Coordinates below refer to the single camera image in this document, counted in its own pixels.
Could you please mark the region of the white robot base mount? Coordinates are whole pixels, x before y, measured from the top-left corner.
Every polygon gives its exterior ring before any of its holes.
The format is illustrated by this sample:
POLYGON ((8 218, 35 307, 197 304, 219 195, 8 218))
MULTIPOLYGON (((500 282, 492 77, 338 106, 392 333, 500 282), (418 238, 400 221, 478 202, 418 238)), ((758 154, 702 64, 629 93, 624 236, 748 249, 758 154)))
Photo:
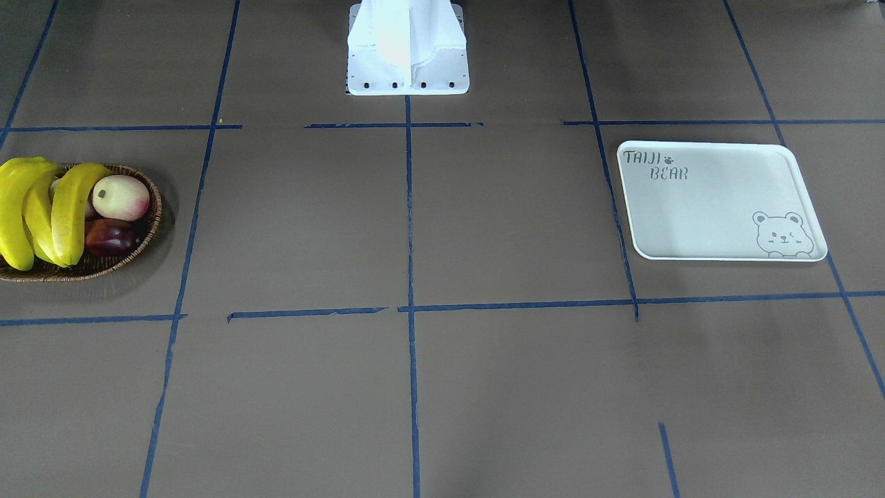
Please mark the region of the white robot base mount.
POLYGON ((461 95, 470 89, 463 9, 451 1, 360 1, 350 8, 351 95, 461 95))

